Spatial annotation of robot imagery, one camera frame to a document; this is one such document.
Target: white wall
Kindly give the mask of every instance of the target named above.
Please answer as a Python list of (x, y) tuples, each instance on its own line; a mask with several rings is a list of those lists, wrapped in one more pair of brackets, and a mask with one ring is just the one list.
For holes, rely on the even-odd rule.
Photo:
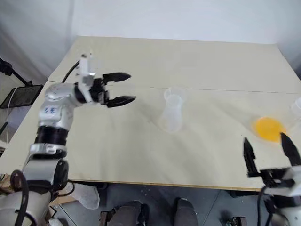
[(301, 65), (301, 0), (1, 0), (0, 13), (1, 55), (20, 69), (29, 61), (35, 79), (51, 74), (76, 34), (278, 43)]

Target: white table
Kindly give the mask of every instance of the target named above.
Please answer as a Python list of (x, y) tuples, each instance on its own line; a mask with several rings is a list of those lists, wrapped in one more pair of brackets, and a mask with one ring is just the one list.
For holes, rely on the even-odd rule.
[[(114, 42), (112, 47), (116, 47), (112, 53), (126, 51), (127, 45), (120, 49), (118, 42), (137, 41), (137, 46), (140, 47), (141, 43), (147, 42), (148, 45), (141, 50), (141, 53), (144, 53), (141, 58), (152, 59), (152, 62), (157, 64), (149, 65), (144, 62), (142, 65), (143, 60), (134, 64), (131, 58), (139, 60), (135, 54), (127, 58), (126, 54), (122, 54), (123, 57), (120, 54), (113, 57), (109, 53), (110, 48), (103, 45), (102, 53), (106, 59), (102, 61), (105, 62), (102, 73), (125, 71), (133, 75), (133, 78), (126, 82), (108, 86), (111, 96), (136, 95), (137, 99), (118, 108), (83, 106), (75, 110), (74, 123), (67, 139), (70, 179), (258, 190), (262, 187), (262, 180), (246, 176), (243, 158), (244, 137), (248, 137), (254, 148), (259, 169), (290, 165), (280, 145), (259, 139), (251, 128), (254, 119), (261, 116), (275, 117), (287, 124), (287, 110), (290, 104), (301, 96), (301, 82), (275, 46), (206, 42), (211, 46), (209, 49), (216, 48), (215, 52), (219, 52), (216, 56), (222, 55), (221, 49), (228, 48), (229, 57), (224, 60), (231, 67), (222, 63), (221, 58), (216, 61), (217, 65), (212, 61), (199, 66), (193, 61), (190, 65), (191, 73), (185, 74), (182, 68), (183, 65), (189, 64), (189, 60), (185, 60), (186, 57), (179, 59), (185, 54), (177, 55), (175, 51), (174, 55), (170, 55), (165, 47), (169, 46), (172, 51), (172, 46), (178, 46), (173, 43), (180, 43), (182, 52), (193, 54), (198, 59), (206, 59), (200, 56), (206, 49), (205, 42), (188, 41), (185, 45), (185, 41), (173, 40), (152, 42), (141, 39), (93, 38), (90, 43), (101, 43), (101, 40), (111, 43), (111, 39), (111, 42)], [(50, 80), (63, 79), (63, 72), (68, 71), (82, 53), (84, 40), (90, 39), (80, 37), (75, 42), (65, 59), (49, 77)], [(188, 51), (201, 46), (203, 52), (200, 55)], [(139, 48), (133, 49), (136, 52), (140, 51)], [(254, 49), (261, 53), (258, 58), (262, 55), (270, 56), (265, 62), (263, 59), (258, 61), (258, 58), (249, 57), (255, 55)], [(234, 63), (234, 59), (230, 60), (233, 52), (240, 52), (245, 60), (236, 55), (235, 58), (240, 63)], [(242, 65), (253, 67), (243, 70)], [(198, 73), (200, 70), (204, 72), (204, 68), (207, 72), (217, 73), (224, 70), (226, 73), (223, 76), (220, 73)], [(172, 74), (173, 79), (171, 75), (165, 74), (167, 69), (175, 72)], [(71, 75), (67, 81), (75, 82), (75, 76)], [(45, 84), (0, 158), (1, 173), (11, 173), (14, 169), (22, 168), (29, 145), (34, 142), (36, 136), (38, 111), (44, 101), (45, 89), (51, 83)], [(168, 134), (159, 129), (158, 118), (164, 108), (163, 92), (166, 87), (173, 85), (185, 88), (188, 99), (183, 106), (183, 128), (175, 134)], [(289, 136), (301, 148), (300, 129), (295, 127), (289, 131)]]

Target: transparent cup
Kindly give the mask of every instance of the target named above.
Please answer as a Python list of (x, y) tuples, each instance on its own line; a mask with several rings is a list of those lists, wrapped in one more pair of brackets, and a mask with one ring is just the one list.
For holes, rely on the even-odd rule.
[(165, 90), (166, 102), (164, 111), (159, 119), (159, 126), (168, 133), (175, 133), (182, 127), (182, 105), (186, 100), (183, 89), (171, 87)]

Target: gray floor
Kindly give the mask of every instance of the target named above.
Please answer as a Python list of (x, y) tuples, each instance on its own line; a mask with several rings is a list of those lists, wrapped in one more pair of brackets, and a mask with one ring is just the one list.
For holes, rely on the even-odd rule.
[[(256, 225), (257, 196), (232, 198), (223, 190), (127, 184), (110, 184), (106, 205), (97, 210), (87, 210), (79, 202), (70, 202), (56, 206), (55, 217), (62, 220), (64, 226), (97, 226), (101, 210), (110, 210), (125, 202), (140, 200), (150, 207), (148, 225), (171, 226), (172, 206), (176, 197), (191, 201), (200, 226), (221, 226), (222, 216), (244, 216), (248, 225)], [(261, 209), (265, 222), (268, 214), (263, 203)]]

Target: gray pants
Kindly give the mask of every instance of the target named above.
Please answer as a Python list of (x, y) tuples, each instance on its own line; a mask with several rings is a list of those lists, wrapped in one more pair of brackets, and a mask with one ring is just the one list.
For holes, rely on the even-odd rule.
[[(109, 226), (135, 226), (140, 211), (139, 201), (128, 202), (117, 210)], [(180, 199), (177, 203), (174, 226), (198, 226), (197, 214), (192, 204), (186, 199)]]

